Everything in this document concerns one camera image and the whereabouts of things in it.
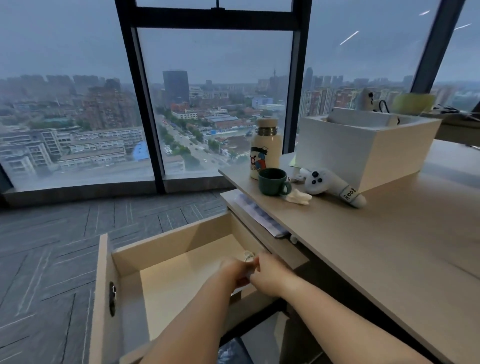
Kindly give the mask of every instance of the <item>open drawer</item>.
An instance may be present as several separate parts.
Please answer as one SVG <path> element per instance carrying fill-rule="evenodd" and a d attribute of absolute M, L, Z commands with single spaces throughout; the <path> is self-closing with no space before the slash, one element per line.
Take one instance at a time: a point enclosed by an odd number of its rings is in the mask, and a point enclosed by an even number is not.
<path fill-rule="evenodd" d="M 136 363 L 223 257 L 263 248 L 232 212 L 116 250 L 100 236 L 89 363 Z M 224 331 L 274 300 L 252 285 L 233 294 Z"/>

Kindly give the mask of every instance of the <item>cartoon print on bottle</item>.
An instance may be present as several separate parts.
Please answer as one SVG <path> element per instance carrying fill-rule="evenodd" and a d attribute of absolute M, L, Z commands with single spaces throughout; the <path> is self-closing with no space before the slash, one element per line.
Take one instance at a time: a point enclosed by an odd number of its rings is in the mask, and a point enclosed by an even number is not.
<path fill-rule="evenodd" d="M 268 153 L 268 148 L 263 146 L 261 148 L 253 146 L 250 148 L 250 169 L 251 170 L 264 170 L 267 168 L 265 163 L 265 156 Z"/>

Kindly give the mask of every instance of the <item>forearm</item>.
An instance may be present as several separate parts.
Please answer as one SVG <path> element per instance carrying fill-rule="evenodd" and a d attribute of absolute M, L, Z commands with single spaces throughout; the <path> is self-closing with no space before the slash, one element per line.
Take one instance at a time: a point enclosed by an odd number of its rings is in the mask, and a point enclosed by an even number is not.
<path fill-rule="evenodd" d="M 155 340 L 141 364 L 214 364 L 233 287 L 217 272 Z"/>
<path fill-rule="evenodd" d="M 426 364 L 422 355 L 296 276 L 282 298 L 302 317 L 334 364 Z"/>

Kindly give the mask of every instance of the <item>table top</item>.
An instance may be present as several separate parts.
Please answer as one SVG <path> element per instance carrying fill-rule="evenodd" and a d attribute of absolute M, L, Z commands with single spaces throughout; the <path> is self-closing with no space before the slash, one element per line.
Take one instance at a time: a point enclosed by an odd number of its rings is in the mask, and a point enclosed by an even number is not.
<path fill-rule="evenodd" d="M 440 360 L 480 363 L 480 151 L 435 140 L 419 173 L 364 192 L 363 209 L 262 195 L 249 167 L 220 173 Z"/>

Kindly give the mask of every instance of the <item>floor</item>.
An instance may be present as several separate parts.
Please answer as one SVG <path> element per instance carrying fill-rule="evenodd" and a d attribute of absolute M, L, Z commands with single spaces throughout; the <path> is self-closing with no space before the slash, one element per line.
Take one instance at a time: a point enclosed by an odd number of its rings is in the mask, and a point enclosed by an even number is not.
<path fill-rule="evenodd" d="M 100 234 L 120 247 L 216 215 L 221 192 L 1 212 L 0 363 L 88 363 Z"/>

